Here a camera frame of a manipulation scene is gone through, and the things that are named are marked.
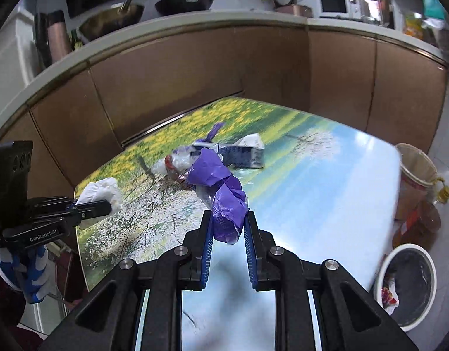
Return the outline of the left blue white gloved hand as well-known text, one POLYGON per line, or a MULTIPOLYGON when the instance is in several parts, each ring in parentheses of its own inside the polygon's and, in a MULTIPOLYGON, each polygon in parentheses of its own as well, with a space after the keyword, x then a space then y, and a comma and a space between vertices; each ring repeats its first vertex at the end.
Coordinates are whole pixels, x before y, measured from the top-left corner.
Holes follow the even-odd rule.
POLYGON ((0 248, 0 277, 13 290, 22 292, 28 303, 40 303, 50 293, 50 279, 54 276, 47 262, 45 245, 27 250, 22 255, 0 248))

